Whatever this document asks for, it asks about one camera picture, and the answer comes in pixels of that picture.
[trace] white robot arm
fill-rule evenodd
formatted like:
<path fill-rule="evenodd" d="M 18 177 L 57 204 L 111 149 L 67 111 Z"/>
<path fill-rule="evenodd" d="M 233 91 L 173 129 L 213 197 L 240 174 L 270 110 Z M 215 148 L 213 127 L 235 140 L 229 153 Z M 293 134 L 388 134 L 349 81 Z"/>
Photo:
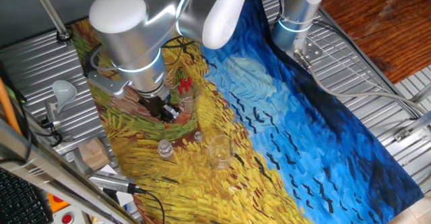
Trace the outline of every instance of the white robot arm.
<path fill-rule="evenodd" d="M 172 37 L 170 30 L 208 48 L 220 48 L 233 34 L 245 0 L 186 1 L 95 0 L 89 13 L 90 23 L 121 77 L 150 114 L 164 122 L 172 122 L 179 114 L 163 84 L 166 68 L 160 47 Z M 111 82 L 93 74 L 89 80 L 109 92 Z"/>

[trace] white funnel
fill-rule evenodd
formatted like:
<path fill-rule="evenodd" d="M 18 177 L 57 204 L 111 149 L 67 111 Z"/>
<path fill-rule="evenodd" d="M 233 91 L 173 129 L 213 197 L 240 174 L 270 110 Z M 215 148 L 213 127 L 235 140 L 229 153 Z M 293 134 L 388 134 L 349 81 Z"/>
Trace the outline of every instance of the white funnel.
<path fill-rule="evenodd" d="M 67 103 L 75 99 L 77 95 L 75 86 L 64 80 L 55 81 L 53 83 L 53 91 L 58 101 L 57 114 L 60 113 L 61 109 L 63 109 Z"/>

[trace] wooden block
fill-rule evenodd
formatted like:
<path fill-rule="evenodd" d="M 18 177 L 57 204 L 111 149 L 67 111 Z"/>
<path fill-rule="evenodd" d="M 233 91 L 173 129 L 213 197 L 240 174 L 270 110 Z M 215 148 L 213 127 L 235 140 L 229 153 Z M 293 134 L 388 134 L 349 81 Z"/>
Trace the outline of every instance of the wooden block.
<path fill-rule="evenodd" d="M 108 151 L 99 139 L 95 138 L 79 146 L 83 161 L 94 171 L 110 163 Z"/>

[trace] small glass bottle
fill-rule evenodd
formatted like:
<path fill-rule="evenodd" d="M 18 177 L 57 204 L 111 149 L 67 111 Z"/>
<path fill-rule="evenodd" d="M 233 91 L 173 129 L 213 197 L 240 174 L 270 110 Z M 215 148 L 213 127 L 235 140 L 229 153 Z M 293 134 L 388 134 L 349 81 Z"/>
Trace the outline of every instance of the small glass bottle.
<path fill-rule="evenodd" d="M 159 141 L 158 144 L 159 154 L 164 160 L 170 159 L 174 155 L 174 149 L 169 141 L 163 139 Z"/>
<path fill-rule="evenodd" d="M 201 142 L 202 142 L 202 140 L 203 140 L 203 135 L 202 135 L 202 133 L 201 133 L 200 131 L 197 131 L 195 134 L 193 134 L 193 140 L 194 140 L 196 143 L 201 143 Z"/>

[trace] keyboard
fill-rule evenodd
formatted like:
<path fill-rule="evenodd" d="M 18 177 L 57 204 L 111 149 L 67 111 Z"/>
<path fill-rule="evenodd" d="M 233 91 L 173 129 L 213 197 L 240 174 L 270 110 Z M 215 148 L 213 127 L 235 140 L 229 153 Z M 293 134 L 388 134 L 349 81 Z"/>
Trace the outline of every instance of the keyboard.
<path fill-rule="evenodd" d="M 1 167 L 0 223 L 50 223 L 32 185 Z"/>

